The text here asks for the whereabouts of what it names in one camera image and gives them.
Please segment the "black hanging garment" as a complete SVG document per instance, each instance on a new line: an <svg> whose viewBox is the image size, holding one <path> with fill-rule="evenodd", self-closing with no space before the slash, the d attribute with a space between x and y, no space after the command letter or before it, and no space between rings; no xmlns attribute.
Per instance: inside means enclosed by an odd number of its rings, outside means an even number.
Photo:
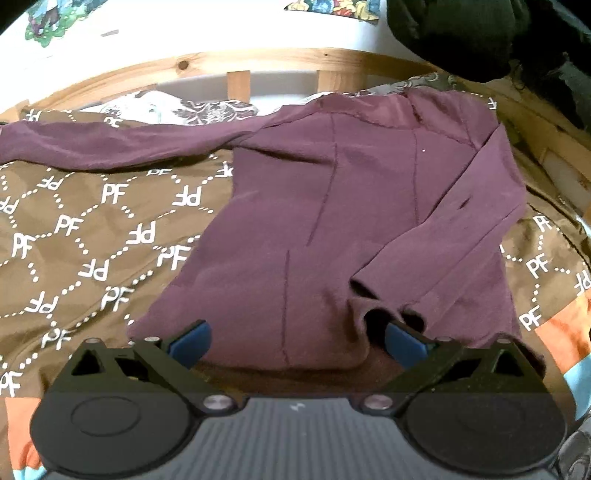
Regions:
<svg viewBox="0 0 591 480"><path fill-rule="evenodd" d="M587 1L390 1L388 25L414 54L466 80L509 77L590 129Z"/></svg>

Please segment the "colourful wall poster right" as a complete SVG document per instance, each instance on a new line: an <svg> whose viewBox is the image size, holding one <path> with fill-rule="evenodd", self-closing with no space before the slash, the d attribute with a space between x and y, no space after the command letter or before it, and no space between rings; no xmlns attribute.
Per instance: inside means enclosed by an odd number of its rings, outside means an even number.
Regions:
<svg viewBox="0 0 591 480"><path fill-rule="evenodd" d="M378 22L380 0L295 0L284 9L354 18L365 22Z"/></svg>

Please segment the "white floral pillow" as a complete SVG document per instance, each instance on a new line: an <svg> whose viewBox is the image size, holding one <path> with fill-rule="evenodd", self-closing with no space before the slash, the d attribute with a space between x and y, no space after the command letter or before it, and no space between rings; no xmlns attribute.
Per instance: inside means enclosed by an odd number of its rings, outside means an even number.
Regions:
<svg viewBox="0 0 591 480"><path fill-rule="evenodd" d="M237 100L196 102L157 90L142 90L86 107L82 112L145 124L198 126L245 120L256 117L259 110Z"/></svg>

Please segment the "maroon long-sleeve shirt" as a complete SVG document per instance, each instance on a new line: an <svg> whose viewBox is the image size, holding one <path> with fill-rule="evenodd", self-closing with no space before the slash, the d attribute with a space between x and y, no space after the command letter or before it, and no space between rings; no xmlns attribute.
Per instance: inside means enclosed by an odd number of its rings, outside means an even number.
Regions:
<svg viewBox="0 0 591 480"><path fill-rule="evenodd" d="M525 187L504 126L470 95L331 94L199 127L21 121L1 133L3 162L74 171L217 149L232 153L232 196L131 339L202 319L211 363L287 370L362 365L379 318L473 347L519 334L500 246Z"/></svg>

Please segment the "colourful wall poster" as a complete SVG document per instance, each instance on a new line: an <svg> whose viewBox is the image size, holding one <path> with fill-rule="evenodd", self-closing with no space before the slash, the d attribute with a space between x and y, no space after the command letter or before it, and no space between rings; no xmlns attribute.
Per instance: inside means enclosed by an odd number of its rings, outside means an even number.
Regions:
<svg viewBox="0 0 591 480"><path fill-rule="evenodd" d="M295 0L284 9L354 18L365 22L378 22L380 0Z"/></svg>
<svg viewBox="0 0 591 480"><path fill-rule="evenodd" d="M77 21L86 19L107 0L41 0L26 11L25 39L46 48L61 38Z"/></svg>

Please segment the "brown PF patterned blanket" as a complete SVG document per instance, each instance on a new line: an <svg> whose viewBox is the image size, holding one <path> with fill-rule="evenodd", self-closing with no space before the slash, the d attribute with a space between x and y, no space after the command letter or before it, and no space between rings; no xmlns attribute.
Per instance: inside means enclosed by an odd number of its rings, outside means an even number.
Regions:
<svg viewBox="0 0 591 480"><path fill-rule="evenodd" d="M547 363L567 415L590 413L590 233L512 133L528 187L504 240L523 338ZM83 338L126 344L231 191L231 153L114 173L16 162L1 168L1 475L45 471L28 436L34 408Z"/></svg>

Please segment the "wooden bed frame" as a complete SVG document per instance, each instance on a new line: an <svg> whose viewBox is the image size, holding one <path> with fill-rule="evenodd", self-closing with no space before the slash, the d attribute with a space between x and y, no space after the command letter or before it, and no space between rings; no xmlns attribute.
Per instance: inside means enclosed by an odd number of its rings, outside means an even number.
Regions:
<svg viewBox="0 0 591 480"><path fill-rule="evenodd" d="M428 74L435 66L377 53L339 48L256 49L197 52L132 63L121 68L89 66L68 72L51 61L17 73L14 62L1 64L2 118L14 120L28 106L81 108L139 89L183 79L220 76L228 98L248 102L252 75L311 72L318 92L353 92L368 87L372 76L388 80ZM577 129L547 101L509 79L477 83L461 79L469 91L492 98L555 182L580 208L590 204L590 136Z"/></svg>

